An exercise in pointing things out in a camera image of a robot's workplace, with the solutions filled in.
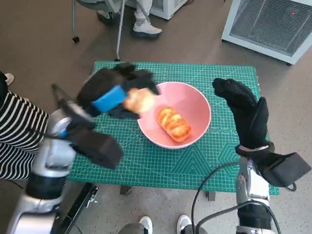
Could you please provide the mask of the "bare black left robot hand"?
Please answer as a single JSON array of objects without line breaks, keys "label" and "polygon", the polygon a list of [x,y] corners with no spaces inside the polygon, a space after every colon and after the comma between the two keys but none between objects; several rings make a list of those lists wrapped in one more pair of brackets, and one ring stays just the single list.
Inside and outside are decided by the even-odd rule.
[{"label": "bare black left robot hand", "polygon": [[134,106],[146,98],[133,98],[134,102],[129,103],[134,91],[149,91],[147,97],[160,94],[150,71],[136,70],[129,62],[119,63],[90,76],[78,93],[77,103],[93,117],[107,113],[114,118],[139,119],[143,110]]}]

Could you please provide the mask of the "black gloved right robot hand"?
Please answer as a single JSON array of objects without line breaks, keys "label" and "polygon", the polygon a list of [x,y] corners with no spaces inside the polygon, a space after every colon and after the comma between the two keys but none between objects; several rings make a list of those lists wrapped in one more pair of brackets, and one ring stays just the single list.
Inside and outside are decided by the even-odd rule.
[{"label": "black gloved right robot hand", "polygon": [[216,78],[214,93],[226,100],[232,111],[241,146],[256,149],[269,145],[266,140],[269,110],[264,97],[257,99],[251,89],[234,79]]}]

